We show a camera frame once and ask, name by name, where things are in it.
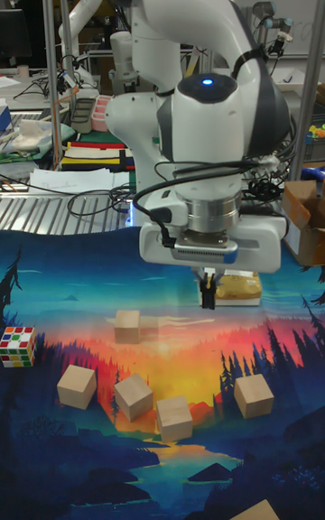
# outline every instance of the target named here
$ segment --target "red object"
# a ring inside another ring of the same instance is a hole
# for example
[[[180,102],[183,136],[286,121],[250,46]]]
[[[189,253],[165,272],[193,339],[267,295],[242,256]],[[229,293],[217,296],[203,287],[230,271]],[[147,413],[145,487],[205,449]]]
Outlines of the red object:
[[[79,143],[78,141],[72,141],[71,147],[86,147],[88,149],[100,149],[101,151],[106,149],[126,149],[123,143]]]

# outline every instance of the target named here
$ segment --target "monitor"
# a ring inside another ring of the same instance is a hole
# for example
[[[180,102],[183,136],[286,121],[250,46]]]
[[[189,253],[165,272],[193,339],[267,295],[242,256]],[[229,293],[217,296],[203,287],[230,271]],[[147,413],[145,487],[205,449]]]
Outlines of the monitor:
[[[0,57],[31,57],[32,49],[23,11],[0,10]]]

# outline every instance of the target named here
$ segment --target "metal pole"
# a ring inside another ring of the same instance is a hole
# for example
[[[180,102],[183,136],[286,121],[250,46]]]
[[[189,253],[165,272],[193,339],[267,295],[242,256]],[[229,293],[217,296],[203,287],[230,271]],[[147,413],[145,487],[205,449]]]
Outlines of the metal pole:
[[[72,64],[72,39],[71,39],[71,30],[70,30],[70,19],[69,19],[69,8],[67,0],[60,0],[61,7],[61,17],[62,17],[62,27],[63,27],[63,41],[65,52],[62,52],[65,56],[63,61],[63,68],[66,69],[68,75],[74,80],[74,71]],[[74,108],[76,106],[76,97],[71,97],[70,99],[70,110],[73,113]]]
[[[46,44],[46,60],[49,73],[49,91],[50,91],[50,102],[51,102],[51,114],[52,114],[52,141],[53,141],[53,153],[54,156],[58,155],[58,160],[62,158],[62,141],[60,136],[60,113],[59,105],[55,105],[58,100],[57,90],[57,70],[56,70],[56,57],[55,57],[55,33],[54,33],[54,20],[53,20],[53,0],[42,0],[43,14],[44,14],[44,31],[45,31],[45,44]],[[57,125],[58,140],[55,138],[54,129],[54,115]]]
[[[325,0],[317,0],[311,34],[311,46],[307,61],[306,76],[302,89],[302,105],[297,126],[295,157],[290,172],[290,180],[301,178],[304,159],[305,136],[311,126],[315,93],[320,76],[320,65],[325,43]]]

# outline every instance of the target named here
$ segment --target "paper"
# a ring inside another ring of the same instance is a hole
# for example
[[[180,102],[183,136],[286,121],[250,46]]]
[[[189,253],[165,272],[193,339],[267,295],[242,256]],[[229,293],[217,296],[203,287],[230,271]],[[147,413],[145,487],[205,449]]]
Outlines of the paper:
[[[69,147],[64,156],[69,159],[119,159],[120,151],[125,151],[125,157],[132,157],[129,149],[93,149],[92,147]]]
[[[94,171],[45,171],[38,169],[31,174],[30,183],[42,189],[38,193],[47,193],[53,190],[65,193],[78,194],[86,191],[111,190],[114,187],[129,182],[127,172],[112,173],[108,169]]]
[[[0,77],[0,88],[12,87],[13,85],[20,85],[19,80],[9,79],[8,77]]]

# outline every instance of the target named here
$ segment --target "cardboard box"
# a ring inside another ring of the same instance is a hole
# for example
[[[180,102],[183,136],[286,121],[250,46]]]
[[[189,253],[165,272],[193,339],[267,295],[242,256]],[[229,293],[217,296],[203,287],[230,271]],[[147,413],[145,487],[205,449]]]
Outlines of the cardboard box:
[[[325,83],[321,83],[317,87],[318,92],[325,97]]]
[[[282,208],[289,231],[284,243],[300,265],[325,265],[325,195],[324,184],[319,185],[316,181],[285,183]]]

